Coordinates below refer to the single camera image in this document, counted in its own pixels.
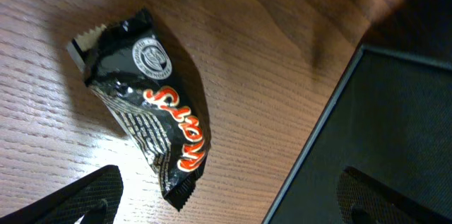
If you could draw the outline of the black Mars candy wrapper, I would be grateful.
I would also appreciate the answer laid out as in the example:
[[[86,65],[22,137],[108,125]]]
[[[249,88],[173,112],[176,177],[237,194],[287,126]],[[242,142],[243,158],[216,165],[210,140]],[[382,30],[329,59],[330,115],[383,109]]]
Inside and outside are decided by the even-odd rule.
[[[210,150],[202,84],[185,84],[143,8],[77,34],[66,46],[83,82],[107,107],[157,175],[162,197],[182,210]]]

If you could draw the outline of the black gift box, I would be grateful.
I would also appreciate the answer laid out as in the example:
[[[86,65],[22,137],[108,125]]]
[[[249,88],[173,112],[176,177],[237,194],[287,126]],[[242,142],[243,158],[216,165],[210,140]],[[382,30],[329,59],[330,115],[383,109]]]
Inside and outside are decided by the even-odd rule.
[[[404,0],[360,40],[265,223],[344,223],[353,167],[451,219],[451,0]]]

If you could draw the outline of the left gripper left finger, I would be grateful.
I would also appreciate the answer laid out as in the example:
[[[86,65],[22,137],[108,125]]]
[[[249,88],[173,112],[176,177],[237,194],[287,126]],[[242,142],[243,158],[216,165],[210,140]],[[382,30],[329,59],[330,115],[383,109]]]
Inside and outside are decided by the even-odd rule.
[[[106,165],[1,218],[2,223],[113,223],[124,185],[116,165]]]

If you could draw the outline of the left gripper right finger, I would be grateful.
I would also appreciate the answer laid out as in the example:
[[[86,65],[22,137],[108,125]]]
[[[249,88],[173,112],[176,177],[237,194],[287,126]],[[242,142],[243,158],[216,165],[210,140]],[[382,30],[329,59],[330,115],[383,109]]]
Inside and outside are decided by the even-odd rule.
[[[451,219],[426,208],[353,167],[343,170],[336,187],[342,221],[358,223],[446,223]]]

